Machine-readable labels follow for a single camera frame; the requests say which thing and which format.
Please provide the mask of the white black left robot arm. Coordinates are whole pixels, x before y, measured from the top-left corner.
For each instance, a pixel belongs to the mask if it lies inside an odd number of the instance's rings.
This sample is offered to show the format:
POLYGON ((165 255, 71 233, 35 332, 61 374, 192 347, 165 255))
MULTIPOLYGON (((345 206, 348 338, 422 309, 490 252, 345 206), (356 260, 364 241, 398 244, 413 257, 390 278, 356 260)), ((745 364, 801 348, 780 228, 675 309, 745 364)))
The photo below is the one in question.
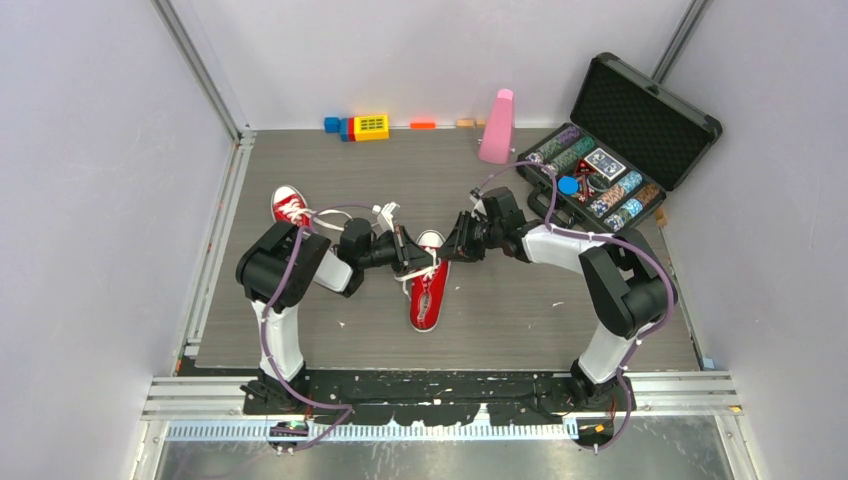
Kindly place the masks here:
POLYGON ((357 292, 371 268, 389 267, 397 275, 437 265, 438 256, 415 243, 403 226, 378 234, 364 218, 346 221, 339 242, 305 227, 280 222, 262 235, 239 260, 236 280, 256 314, 261 360, 259 381, 280 412, 298 412, 307 398, 295 380, 305 360, 299 342, 299 305, 318 285, 345 298, 357 292))

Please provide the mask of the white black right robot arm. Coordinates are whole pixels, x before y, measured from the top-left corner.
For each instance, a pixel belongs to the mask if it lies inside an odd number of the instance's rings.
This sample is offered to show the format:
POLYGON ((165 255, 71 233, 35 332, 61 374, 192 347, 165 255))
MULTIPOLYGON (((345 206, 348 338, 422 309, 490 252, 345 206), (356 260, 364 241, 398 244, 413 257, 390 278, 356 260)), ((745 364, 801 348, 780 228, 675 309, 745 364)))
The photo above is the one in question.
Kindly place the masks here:
POLYGON ((577 406, 598 409, 638 345, 672 316, 677 292, 670 276, 637 230, 595 234, 530 221, 506 187, 472 196, 474 210, 459 214, 439 259, 472 263, 499 249, 527 264, 581 275, 598 326, 572 364, 568 385, 577 406))

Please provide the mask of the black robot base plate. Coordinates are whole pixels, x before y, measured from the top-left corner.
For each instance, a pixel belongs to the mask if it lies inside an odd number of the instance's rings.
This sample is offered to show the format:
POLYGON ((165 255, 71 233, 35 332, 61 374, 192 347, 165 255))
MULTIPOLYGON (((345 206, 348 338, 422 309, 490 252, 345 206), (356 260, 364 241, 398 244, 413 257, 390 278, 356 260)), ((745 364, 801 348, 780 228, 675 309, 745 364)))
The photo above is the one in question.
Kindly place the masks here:
POLYGON ((591 387, 569 373, 528 371, 301 371, 287 386, 259 373, 240 387, 247 415, 304 416, 319 425, 554 424, 571 413, 620 418, 636 405, 630 381, 591 387))

